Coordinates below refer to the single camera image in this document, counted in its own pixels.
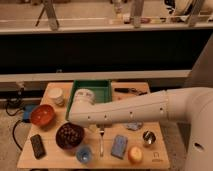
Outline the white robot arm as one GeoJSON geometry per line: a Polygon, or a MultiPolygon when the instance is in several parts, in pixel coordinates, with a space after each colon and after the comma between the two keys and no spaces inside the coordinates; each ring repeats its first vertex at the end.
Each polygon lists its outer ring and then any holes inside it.
{"type": "Polygon", "coordinates": [[[108,103],[93,103],[94,94],[80,89],[74,95],[71,123],[113,124],[180,121],[191,124],[184,171],[213,171],[213,88],[165,90],[108,103]]]}

